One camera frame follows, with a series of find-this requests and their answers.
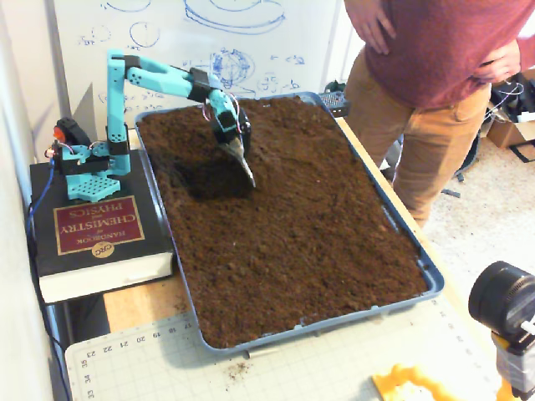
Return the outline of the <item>person's right hand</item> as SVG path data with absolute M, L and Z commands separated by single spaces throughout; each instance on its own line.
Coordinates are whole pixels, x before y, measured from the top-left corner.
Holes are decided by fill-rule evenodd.
M 384 33 L 395 38 L 395 30 L 379 0 L 345 0 L 349 20 L 359 38 L 376 53 L 386 55 L 389 48 Z

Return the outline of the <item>person's left hand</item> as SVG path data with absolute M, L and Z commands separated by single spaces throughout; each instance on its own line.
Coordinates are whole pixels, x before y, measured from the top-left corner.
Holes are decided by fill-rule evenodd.
M 516 39 L 491 51 L 472 77 L 480 82 L 494 84 L 521 71 L 521 54 Z

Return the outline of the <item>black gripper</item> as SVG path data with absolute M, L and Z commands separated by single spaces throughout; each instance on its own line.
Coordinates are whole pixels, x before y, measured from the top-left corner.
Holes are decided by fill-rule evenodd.
M 251 149 L 252 127 L 245 111 L 240 109 L 238 114 L 234 111 L 223 111 L 212 119 L 211 127 L 217 143 L 238 161 L 250 184 L 255 188 L 256 182 L 246 161 Z

